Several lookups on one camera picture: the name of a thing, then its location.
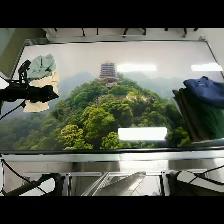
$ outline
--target floor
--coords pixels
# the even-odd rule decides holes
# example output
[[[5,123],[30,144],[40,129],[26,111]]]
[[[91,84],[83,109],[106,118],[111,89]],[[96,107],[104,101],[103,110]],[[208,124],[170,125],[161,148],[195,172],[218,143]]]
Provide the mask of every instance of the floor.
[[[200,36],[205,36],[208,40],[213,53],[215,54],[219,64],[224,67],[224,29],[223,28],[199,28],[198,31],[194,32],[193,28],[188,29],[188,34],[186,38],[183,38],[182,28],[170,28],[167,32],[164,28],[147,28],[147,35],[142,36],[141,31],[138,29],[130,29],[128,35],[137,36],[127,36],[123,38],[122,35],[124,28],[100,28],[99,36],[96,37],[95,28],[85,28],[85,34],[87,37],[82,36],[82,30],[80,28],[58,28],[56,41],[63,41],[64,38],[77,37],[80,40],[86,40],[86,38],[98,38],[98,40],[106,35],[107,37],[102,38],[113,38],[115,40],[198,40]],[[159,171],[167,169],[204,169],[204,168],[214,168],[224,164],[224,159],[207,159],[207,160],[179,160],[179,161],[144,161],[144,162],[132,162],[125,161],[115,164],[113,162],[109,164],[105,163],[19,163],[11,162],[12,165],[19,173],[24,172],[69,172],[69,171]],[[222,170],[213,171],[210,174],[210,178],[217,181],[224,182],[224,175]],[[21,185],[21,180],[15,178],[9,170],[5,170],[5,190],[12,190]],[[157,183],[152,182],[152,186],[157,186]]]

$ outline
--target cloth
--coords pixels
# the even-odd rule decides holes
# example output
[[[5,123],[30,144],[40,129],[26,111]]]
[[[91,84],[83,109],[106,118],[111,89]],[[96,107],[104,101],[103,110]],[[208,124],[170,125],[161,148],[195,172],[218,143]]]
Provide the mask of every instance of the cloth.
[[[58,94],[58,83],[59,83],[59,74],[58,72],[52,72],[51,76],[44,77],[39,80],[33,80],[30,82],[31,86],[36,86],[36,87],[44,87],[46,85],[52,85],[53,86],[53,91]],[[49,105],[48,102],[42,103],[42,102],[36,102],[36,103],[31,103],[29,100],[26,100],[26,106],[23,110],[23,112],[41,112],[44,110],[48,110]]]
[[[197,141],[194,137],[198,136],[199,141],[220,139],[224,137],[224,110],[210,106],[200,101],[189,89],[180,89],[175,98],[181,99],[184,105],[182,112],[185,122],[189,128],[189,123],[193,127],[189,128],[193,141]]]
[[[41,79],[50,76],[56,69],[55,59],[51,54],[38,56],[32,60],[27,71],[28,80]]]
[[[202,76],[200,79],[185,80],[184,85],[203,102],[224,108],[224,83],[214,82]]]

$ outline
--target light green cloth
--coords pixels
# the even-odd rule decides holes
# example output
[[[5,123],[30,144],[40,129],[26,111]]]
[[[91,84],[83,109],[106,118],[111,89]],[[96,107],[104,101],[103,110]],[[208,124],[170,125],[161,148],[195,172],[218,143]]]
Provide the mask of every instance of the light green cloth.
[[[27,71],[28,79],[42,79],[50,76],[52,71],[56,69],[54,57],[51,54],[47,56],[38,56],[31,62],[29,70]]]

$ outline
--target sky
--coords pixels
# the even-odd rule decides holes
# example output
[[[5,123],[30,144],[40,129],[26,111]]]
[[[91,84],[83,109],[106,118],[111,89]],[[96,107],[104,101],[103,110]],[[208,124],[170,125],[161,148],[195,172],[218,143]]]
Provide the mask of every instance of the sky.
[[[109,60],[119,64],[154,64],[157,71],[145,72],[150,78],[179,77],[200,78],[205,75],[223,82],[220,72],[194,72],[191,65],[214,63],[215,60],[204,42],[195,41],[148,41],[148,42],[101,42],[69,43],[26,46],[17,69],[25,61],[52,54],[60,80],[89,72],[100,75],[100,65]]]

